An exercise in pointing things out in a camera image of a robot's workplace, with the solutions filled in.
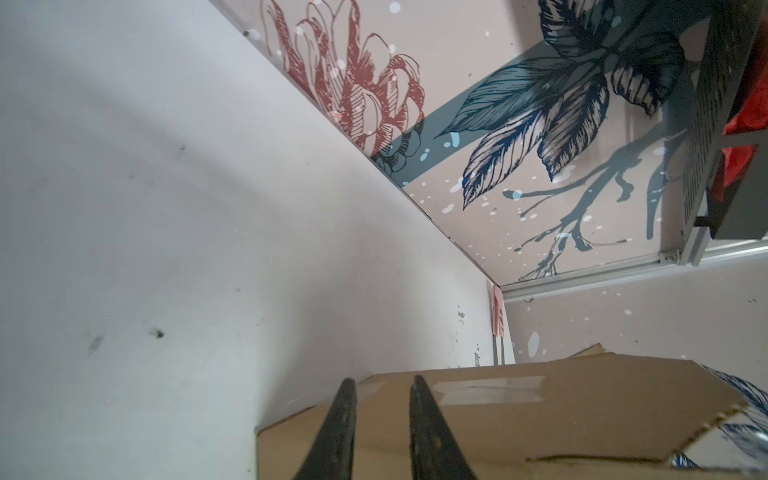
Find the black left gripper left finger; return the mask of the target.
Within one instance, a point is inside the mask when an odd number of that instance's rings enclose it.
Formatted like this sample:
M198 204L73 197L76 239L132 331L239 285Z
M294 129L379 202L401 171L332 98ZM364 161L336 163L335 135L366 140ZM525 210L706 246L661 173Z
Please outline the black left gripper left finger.
M306 458L294 475L295 480L352 478L356 408L356 383L346 378L340 384Z

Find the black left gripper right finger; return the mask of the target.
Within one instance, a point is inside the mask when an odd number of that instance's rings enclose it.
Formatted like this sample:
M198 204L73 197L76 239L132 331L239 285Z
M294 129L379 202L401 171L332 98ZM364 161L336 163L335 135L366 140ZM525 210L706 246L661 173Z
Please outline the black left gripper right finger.
M421 375L410 389L409 428L413 479L476 479Z

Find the brown cardboard express box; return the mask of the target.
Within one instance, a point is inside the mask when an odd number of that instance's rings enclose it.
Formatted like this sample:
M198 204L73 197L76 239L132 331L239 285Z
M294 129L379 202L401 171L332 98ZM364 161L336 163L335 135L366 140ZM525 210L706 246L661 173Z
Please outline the brown cardboard express box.
M692 361L595 352L545 363L379 374L357 390L351 479L413 479L409 399L426 380L476 479L742 479L672 457L745 399ZM294 479L333 400L263 429L257 475Z

